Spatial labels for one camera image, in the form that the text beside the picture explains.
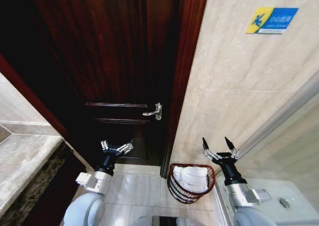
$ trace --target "wall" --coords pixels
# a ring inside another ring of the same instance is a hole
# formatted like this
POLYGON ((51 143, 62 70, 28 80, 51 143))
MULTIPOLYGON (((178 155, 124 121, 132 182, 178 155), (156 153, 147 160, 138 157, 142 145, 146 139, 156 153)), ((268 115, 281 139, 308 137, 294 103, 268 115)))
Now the wall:
POLYGON ((37 110, 0 73, 0 122, 47 123, 37 110))
POLYGON ((241 146, 319 69, 319 0, 207 0, 171 163, 241 146), (245 34, 256 8, 299 7, 282 35, 245 34))
POLYGON ((248 178, 293 182, 319 211, 319 94, 237 163, 248 178))
POLYGON ((59 135, 0 73, 0 142, 12 134, 59 135))

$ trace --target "door frame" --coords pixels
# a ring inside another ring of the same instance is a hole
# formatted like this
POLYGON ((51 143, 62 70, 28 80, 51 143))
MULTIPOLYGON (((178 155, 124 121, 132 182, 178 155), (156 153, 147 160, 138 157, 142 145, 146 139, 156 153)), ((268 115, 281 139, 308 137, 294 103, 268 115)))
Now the door frame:
MULTIPOLYGON (((169 118, 166 131, 165 149, 161 160, 160 175, 167 178, 170 156, 177 132, 179 117, 186 93, 188 78, 195 54, 197 39, 205 10, 206 0, 180 1, 180 33, 178 37, 177 56, 174 67, 173 89, 169 118)), ((71 145, 76 144, 68 130, 46 107, 32 89, 23 81, 16 70, 0 54, 2 74, 15 88, 39 111, 39 113, 61 134, 71 145)))

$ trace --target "yellow sign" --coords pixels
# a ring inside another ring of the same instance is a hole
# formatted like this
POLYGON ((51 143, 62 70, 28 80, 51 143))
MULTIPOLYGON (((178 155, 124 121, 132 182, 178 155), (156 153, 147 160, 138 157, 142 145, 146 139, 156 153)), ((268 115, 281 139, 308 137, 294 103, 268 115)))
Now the yellow sign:
POLYGON ((282 34, 298 8, 260 7, 255 11, 246 33, 282 34))
POLYGON ((265 24, 274 11, 274 7, 260 7, 257 8, 253 19, 251 20, 246 33, 256 33, 265 24))

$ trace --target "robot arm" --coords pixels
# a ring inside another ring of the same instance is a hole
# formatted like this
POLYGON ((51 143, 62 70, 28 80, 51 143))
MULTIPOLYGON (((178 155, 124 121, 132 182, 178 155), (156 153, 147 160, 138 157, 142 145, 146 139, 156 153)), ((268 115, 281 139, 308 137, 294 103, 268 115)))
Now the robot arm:
POLYGON ((235 226, 275 226, 276 224, 268 216, 253 207, 255 204, 271 200, 271 196, 266 189, 255 190, 248 187, 247 181, 235 167, 239 150, 226 137, 225 140, 230 152, 214 153, 209 150, 203 138, 203 154, 219 165, 223 171, 229 201, 235 213, 235 226))
POLYGON ((132 142, 119 148, 101 142, 105 159, 93 175, 80 173, 76 182, 90 191, 78 197, 67 208, 64 215, 65 226, 98 226, 104 214, 104 197, 113 176, 116 159, 133 149, 132 142))

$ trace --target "door latch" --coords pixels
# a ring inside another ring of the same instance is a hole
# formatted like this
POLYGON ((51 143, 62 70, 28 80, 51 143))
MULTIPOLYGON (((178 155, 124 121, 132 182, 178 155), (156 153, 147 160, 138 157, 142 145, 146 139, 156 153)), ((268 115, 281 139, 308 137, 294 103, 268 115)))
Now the door latch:
POLYGON ((155 118, 157 120, 161 120, 161 104, 160 103, 155 104, 155 111, 144 112, 143 115, 145 115, 145 116, 155 115, 155 118))

